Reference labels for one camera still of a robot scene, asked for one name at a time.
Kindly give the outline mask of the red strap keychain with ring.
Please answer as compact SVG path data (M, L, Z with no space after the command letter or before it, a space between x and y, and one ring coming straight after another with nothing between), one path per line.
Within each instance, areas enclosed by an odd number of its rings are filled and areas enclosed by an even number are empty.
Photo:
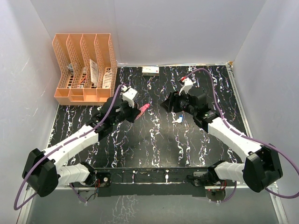
M145 104L144 106L142 106L139 110L140 110L140 113L137 115L136 119L140 118L144 113L145 111L150 107L150 104Z

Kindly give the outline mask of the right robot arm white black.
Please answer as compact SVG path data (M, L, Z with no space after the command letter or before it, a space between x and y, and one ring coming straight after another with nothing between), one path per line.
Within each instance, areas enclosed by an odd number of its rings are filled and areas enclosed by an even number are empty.
M208 167L208 172L197 177L201 184L219 185L224 180L239 181L259 193L283 176L278 153L262 143L247 139L230 124L225 125L219 112L210 108L206 95L171 92L161 103L167 112L186 112L205 132L221 140L242 160L241 163L219 161Z

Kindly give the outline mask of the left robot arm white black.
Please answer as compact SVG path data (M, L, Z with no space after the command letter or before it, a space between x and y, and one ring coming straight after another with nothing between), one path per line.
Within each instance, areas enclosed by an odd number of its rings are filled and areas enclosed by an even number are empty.
M65 163L85 148L108 136L114 126L123 121L133 123L142 114L138 105L120 98L109 98L107 102L78 131L55 146L44 150L33 149L27 158L22 173L23 179L40 196L52 193L57 186L82 182L92 186L96 174L92 166L85 163L66 166Z

